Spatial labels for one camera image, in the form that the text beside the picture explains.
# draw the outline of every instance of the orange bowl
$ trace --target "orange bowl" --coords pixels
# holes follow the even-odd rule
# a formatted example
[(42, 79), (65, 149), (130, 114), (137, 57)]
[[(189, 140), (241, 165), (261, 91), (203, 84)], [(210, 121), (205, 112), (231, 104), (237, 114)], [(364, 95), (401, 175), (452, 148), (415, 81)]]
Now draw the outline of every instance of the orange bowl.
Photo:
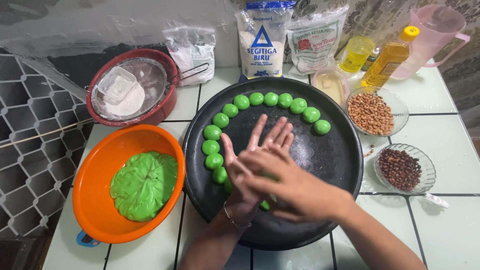
[[(157, 151), (178, 163), (172, 196), (151, 221), (134, 222), (121, 216), (110, 197), (113, 175), (133, 155)], [(92, 238), (109, 244), (125, 243), (156, 228), (172, 211), (185, 179), (185, 158), (177, 140), (154, 125), (134, 125), (105, 137), (90, 151), (78, 170), (73, 187), (73, 212), (80, 227)]]

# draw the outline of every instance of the flour bag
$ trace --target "flour bag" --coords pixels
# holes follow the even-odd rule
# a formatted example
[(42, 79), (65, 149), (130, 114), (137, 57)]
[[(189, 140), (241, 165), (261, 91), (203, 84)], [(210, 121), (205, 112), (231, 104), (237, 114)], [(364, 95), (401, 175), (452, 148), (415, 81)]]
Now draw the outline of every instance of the flour bag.
[(347, 11), (348, 5), (345, 5), (288, 23), (287, 38), (293, 62), (288, 74), (313, 74), (328, 64), (329, 53), (336, 53)]
[(235, 14), (242, 73), (248, 79), (282, 76), (286, 23), (294, 5), (294, 1), (247, 3)]
[[(178, 86), (190, 86), (206, 83), (213, 78), (215, 73), (215, 30), (202, 27), (182, 26), (163, 31), (166, 46), (170, 56), (179, 67), (179, 73), (208, 63), (206, 71), (178, 82)], [(180, 75), (180, 78), (188, 77), (196, 72), (204, 70), (201, 66)]]

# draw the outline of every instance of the cooking oil bottle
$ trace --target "cooking oil bottle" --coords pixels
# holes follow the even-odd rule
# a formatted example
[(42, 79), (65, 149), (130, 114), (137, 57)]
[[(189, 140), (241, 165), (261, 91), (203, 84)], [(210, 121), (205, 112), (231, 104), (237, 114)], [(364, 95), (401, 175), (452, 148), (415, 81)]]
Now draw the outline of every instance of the cooking oil bottle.
[(368, 37), (352, 37), (348, 43), (338, 66), (345, 72), (357, 72), (365, 63), (374, 48), (373, 41)]
[(419, 32), (418, 28), (407, 26), (398, 40), (387, 42), (378, 59), (363, 75), (361, 85), (382, 87), (396, 68), (410, 56), (412, 41)]

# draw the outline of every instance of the green dough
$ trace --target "green dough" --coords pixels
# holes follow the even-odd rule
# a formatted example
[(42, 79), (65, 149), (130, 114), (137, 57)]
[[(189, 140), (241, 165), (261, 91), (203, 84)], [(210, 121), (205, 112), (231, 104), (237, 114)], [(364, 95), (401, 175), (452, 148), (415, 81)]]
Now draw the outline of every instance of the green dough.
[(262, 95), (262, 93), (253, 93), (248, 98), (248, 101), (250, 102), (250, 105), (258, 106), (264, 101), (264, 96)]
[(204, 129), (204, 138), (206, 140), (218, 141), (220, 139), (222, 131), (216, 125), (208, 125)]
[(228, 119), (228, 116), (226, 116), (224, 113), (217, 113), (213, 119), (212, 119), (212, 124), (216, 125), (219, 128), (224, 128), (228, 126), (228, 122), (230, 120)]
[(213, 170), (223, 165), (222, 155), (215, 153), (208, 155), (205, 159), (205, 166), (207, 169)]
[(268, 92), (268, 93), (265, 95), (264, 103), (265, 103), (265, 105), (267, 105), (268, 107), (273, 107), (273, 106), (275, 106), (275, 105), (278, 103), (278, 95), (275, 94), (275, 93), (272, 93), (272, 92)]
[(278, 104), (280, 107), (286, 109), (290, 107), (290, 104), (292, 103), (292, 95), (289, 93), (283, 93), (278, 97)]
[(263, 211), (268, 211), (268, 210), (270, 210), (270, 205), (268, 204), (267, 201), (263, 201), (263, 202), (260, 204), (260, 210), (263, 210)]
[(225, 182), (223, 183), (223, 189), (228, 194), (232, 194), (233, 186), (232, 186), (232, 183), (230, 182), (230, 179), (228, 177), (225, 179)]
[(239, 110), (246, 110), (250, 107), (250, 102), (248, 101), (248, 97), (244, 95), (238, 95), (233, 99), (233, 105), (237, 106)]
[(202, 143), (202, 152), (207, 156), (216, 154), (220, 150), (220, 145), (214, 140), (206, 140)]
[(307, 107), (307, 101), (303, 98), (296, 98), (290, 104), (290, 110), (293, 114), (300, 114)]
[(318, 120), (313, 124), (313, 128), (320, 135), (325, 135), (330, 131), (330, 123), (326, 120)]
[(177, 171), (172, 156), (156, 151), (129, 158), (110, 183), (115, 208), (131, 221), (152, 220), (170, 199)]
[(320, 111), (314, 107), (307, 107), (302, 112), (303, 119), (309, 123), (313, 123), (320, 119)]
[(229, 118), (234, 118), (239, 113), (239, 108), (237, 108), (237, 106), (233, 105), (232, 103), (228, 103), (223, 106), (222, 113)]
[(213, 182), (217, 184), (223, 184), (225, 183), (225, 180), (228, 178), (227, 175), (227, 170), (225, 170), (225, 167), (218, 167), (215, 170), (213, 170)]

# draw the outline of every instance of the tile countertop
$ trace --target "tile countertop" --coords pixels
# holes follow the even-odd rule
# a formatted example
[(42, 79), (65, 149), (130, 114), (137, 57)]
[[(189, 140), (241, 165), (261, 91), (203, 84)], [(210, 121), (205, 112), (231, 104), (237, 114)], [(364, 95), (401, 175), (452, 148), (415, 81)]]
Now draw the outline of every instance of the tile countertop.
[[(309, 83), (309, 77), (284, 76)], [(238, 81), (240, 68), (217, 69), (215, 77), (200, 86), (179, 87), (179, 103), (159, 126), (183, 143), (190, 121), (213, 95)], [(355, 87), (358, 81), (352, 80)], [(360, 134), (364, 152), (391, 143), (419, 147), (437, 169), (431, 192), (450, 204), (439, 209), (420, 196), (392, 193), (376, 179), (373, 156), (366, 157), (357, 203), (408, 245), (430, 270), (480, 269), (480, 162), (452, 99), (436, 68), (422, 68), (413, 78), (389, 80), (384, 86), (407, 104), (410, 119), (397, 134), (379, 138)], [(96, 124), (82, 160), (105, 136), (117, 128)], [(53, 236), (44, 270), (174, 270), (184, 250), (206, 223), (190, 199), (181, 194), (170, 215), (152, 232), (125, 244), (76, 244), (80, 226), (72, 210), (72, 190)], [(225, 269), (349, 270), (367, 269), (341, 228), (317, 242), (287, 251), (251, 250), (238, 245)]]

